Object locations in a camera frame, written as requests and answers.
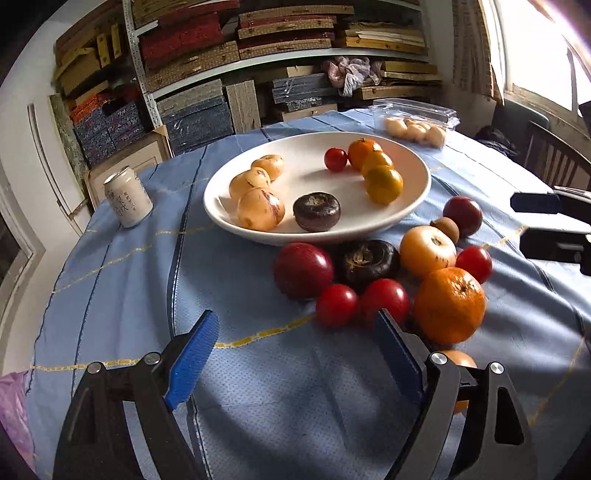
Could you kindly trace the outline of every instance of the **yellow fruit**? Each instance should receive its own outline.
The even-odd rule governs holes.
[[[376,203],[388,205],[402,193],[404,182],[400,173],[381,165],[372,168],[365,175],[365,191]]]
[[[379,166],[386,166],[388,168],[393,168],[394,165],[392,164],[392,160],[389,156],[387,156],[384,152],[380,150],[374,150],[371,152],[367,157],[365,157],[365,161],[361,167],[361,174],[365,177],[365,174],[371,170],[372,168],[379,167]]]

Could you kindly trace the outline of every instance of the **white can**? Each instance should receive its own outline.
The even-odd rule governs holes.
[[[103,185],[105,196],[125,228],[140,223],[154,207],[133,168],[123,168],[107,178]]]

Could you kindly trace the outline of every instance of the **blue tablecloth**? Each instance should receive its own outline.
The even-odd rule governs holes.
[[[195,455],[215,480],[378,480],[391,467],[417,412],[401,398],[372,338],[325,332],[313,302],[287,300],[273,285],[277,247],[214,226],[203,209],[208,178],[241,152],[316,131],[370,132],[367,111],[329,112],[219,140],[140,176],[152,214],[122,229],[102,203],[51,296],[27,388],[38,473],[53,469],[61,424],[86,364],[137,361],[186,332],[204,309],[220,317],[216,345],[191,399],[175,412]],[[562,215],[518,215],[515,191],[548,188],[496,151],[458,133],[442,152],[408,145],[433,174],[427,200],[379,235],[399,245],[456,194],[478,201],[494,272],[482,327],[458,349],[480,367],[501,361],[528,416],[541,480],[570,457],[591,424],[591,278],[575,265],[532,262],[518,248],[525,225],[587,229]],[[410,293],[417,282],[402,276]],[[137,414],[129,428],[144,475],[158,478]],[[452,421],[436,478],[445,478],[463,417]]]

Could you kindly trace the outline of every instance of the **dark cloth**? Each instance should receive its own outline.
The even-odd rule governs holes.
[[[482,127],[474,136],[474,140],[501,152],[512,161],[517,161],[519,157],[519,152],[515,145],[509,141],[503,132],[490,125]]]

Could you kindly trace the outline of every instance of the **book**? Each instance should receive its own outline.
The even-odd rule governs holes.
[[[419,61],[386,60],[382,69],[386,72],[429,73],[437,74],[437,66]]]

